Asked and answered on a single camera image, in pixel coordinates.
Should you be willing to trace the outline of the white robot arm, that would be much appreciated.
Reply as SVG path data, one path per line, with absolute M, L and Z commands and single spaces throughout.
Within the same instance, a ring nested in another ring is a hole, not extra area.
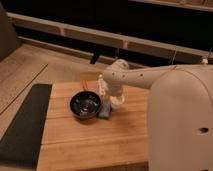
M 149 171 L 213 171 L 213 65 L 130 69 L 122 59 L 103 72 L 107 91 L 149 91 Z

